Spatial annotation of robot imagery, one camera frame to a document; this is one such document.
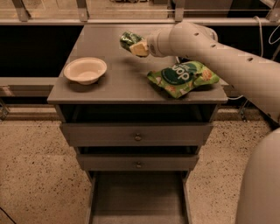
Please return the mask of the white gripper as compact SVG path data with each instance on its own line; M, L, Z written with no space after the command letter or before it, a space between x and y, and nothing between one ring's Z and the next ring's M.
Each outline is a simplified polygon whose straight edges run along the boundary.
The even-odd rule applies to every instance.
M149 54L155 57L172 56L170 32L170 29L156 30L147 37L147 42L141 40L131 45L129 49L133 55L140 57L147 57Z

